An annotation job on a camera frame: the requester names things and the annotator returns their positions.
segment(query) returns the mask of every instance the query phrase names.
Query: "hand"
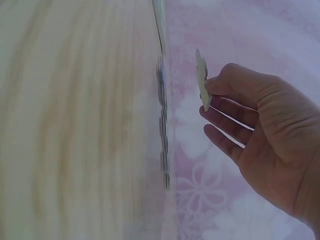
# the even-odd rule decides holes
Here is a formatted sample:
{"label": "hand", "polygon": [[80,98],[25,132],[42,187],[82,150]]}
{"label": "hand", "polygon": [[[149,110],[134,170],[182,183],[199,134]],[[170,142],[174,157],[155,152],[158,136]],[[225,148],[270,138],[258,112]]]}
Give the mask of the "hand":
{"label": "hand", "polygon": [[319,227],[320,109],[281,78],[232,63],[205,87],[212,94],[211,107],[208,112],[201,107],[200,114],[214,125],[204,126],[208,138],[258,194]]}

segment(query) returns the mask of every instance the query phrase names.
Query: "white card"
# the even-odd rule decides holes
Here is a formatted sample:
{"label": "white card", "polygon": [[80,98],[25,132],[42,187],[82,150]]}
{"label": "white card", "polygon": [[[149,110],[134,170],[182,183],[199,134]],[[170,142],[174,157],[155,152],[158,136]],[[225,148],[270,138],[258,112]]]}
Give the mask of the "white card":
{"label": "white card", "polygon": [[208,77],[208,69],[207,69],[206,60],[203,57],[201,57],[199,49],[195,50],[195,60],[196,60],[196,77],[198,81],[202,104],[203,104],[204,111],[207,112],[209,110],[212,96],[205,89],[205,81],[207,80],[207,77]]}

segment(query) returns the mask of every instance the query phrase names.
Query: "pink background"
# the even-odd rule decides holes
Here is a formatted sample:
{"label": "pink background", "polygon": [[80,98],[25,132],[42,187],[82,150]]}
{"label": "pink background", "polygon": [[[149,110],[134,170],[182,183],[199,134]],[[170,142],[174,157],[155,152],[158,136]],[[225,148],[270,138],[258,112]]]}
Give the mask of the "pink background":
{"label": "pink background", "polygon": [[195,50],[278,75],[320,104],[319,0],[167,0],[179,240],[313,240],[259,197],[203,133]]}

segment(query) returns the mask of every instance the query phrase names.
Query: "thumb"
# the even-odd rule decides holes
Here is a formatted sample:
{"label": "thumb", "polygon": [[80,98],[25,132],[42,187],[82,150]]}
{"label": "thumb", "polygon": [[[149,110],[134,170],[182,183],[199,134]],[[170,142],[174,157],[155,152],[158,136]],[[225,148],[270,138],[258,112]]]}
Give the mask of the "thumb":
{"label": "thumb", "polygon": [[265,97],[280,91],[285,81],[277,76],[259,73],[235,63],[229,63],[220,74],[205,82],[213,95],[241,94],[255,105]]}

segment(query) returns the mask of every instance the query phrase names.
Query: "light wood grain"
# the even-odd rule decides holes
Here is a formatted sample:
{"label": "light wood grain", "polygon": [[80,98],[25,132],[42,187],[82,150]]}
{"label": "light wood grain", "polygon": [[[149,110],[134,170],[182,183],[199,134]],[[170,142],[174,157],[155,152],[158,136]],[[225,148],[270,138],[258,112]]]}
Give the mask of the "light wood grain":
{"label": "light wood grain", "polygon": [[161,238],[151,0],[0,0],[0,239]]}

